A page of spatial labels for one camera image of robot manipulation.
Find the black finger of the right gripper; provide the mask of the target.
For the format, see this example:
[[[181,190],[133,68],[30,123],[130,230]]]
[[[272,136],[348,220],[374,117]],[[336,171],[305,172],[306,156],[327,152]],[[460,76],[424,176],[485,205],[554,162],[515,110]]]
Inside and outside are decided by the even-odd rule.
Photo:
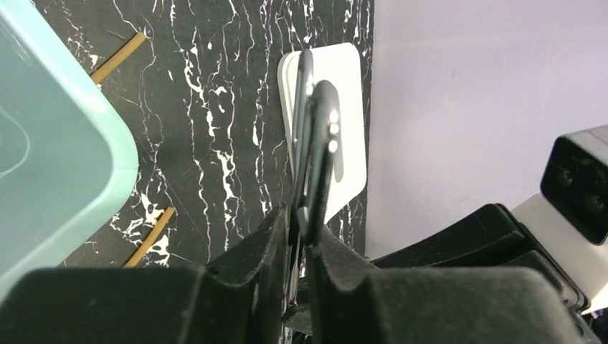
[[[382,269],[527,267],[541,273],[570,310],[589,309],[589,298],[502,204],[486,204],[446,229],[371,263]]]

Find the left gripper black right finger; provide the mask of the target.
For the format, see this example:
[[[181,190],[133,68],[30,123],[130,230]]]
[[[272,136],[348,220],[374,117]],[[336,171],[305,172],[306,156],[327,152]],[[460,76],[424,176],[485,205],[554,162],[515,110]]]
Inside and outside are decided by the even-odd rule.
[[[379,269],[329,231],[306,244],[315,343],[582,343],[525,267]]]

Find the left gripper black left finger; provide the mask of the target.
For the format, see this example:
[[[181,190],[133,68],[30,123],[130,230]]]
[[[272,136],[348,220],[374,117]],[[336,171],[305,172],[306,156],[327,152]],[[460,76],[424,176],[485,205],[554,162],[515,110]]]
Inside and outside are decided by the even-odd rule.
[[[277,343],[286,206],[201,267],[49,268],[1,304],[3,343]]]

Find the metal tongs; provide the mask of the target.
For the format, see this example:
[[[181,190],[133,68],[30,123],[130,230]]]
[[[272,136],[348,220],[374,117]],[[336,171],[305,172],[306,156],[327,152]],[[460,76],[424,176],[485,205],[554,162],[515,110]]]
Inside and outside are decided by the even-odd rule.
[[[340,136],[338,91],[327,80],[314,80],[313,53],[298,58],[294,107],[295,190],[290,206],[290,239],[317,246],[328,208],[333,167]]]

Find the teal plastic bin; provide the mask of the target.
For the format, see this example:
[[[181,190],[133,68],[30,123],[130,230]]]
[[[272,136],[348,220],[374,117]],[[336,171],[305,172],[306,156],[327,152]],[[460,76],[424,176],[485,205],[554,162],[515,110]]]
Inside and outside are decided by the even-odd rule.
[[[30,1],[1,3],[1,293],[55,267],[128,200],[127,125]]]

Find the white plastic bin lid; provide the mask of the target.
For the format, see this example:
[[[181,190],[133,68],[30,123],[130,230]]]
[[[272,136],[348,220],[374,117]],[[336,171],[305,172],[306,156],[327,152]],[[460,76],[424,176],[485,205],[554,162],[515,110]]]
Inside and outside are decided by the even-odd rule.
[[[315,81],[327,80],[338,91],[340,143],[336,152],[325,223],[328,223],[366,185],[366,144],[361,58],[351,43],[312,49]]]

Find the tan rubber band loop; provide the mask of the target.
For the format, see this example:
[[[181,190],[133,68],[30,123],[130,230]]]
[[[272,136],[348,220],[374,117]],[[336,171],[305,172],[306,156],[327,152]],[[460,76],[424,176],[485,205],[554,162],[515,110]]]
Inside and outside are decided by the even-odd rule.
[[[129,56],[139,48],[146,40],[143,32],[137,32],[128,42],[126,42],[112,57],[98,67],[91,75],[91,80],[95,83],[101,83],[113,70],[117,69]],[[140,246],[130,255],[123,267],[133,268],[144,258],[146,252],[156,243],[157,238],[165,229],[167,223],[175,213],[175,208],[167,207],[158,220],[155,226],[150,230],[147,236],[143,239]]]

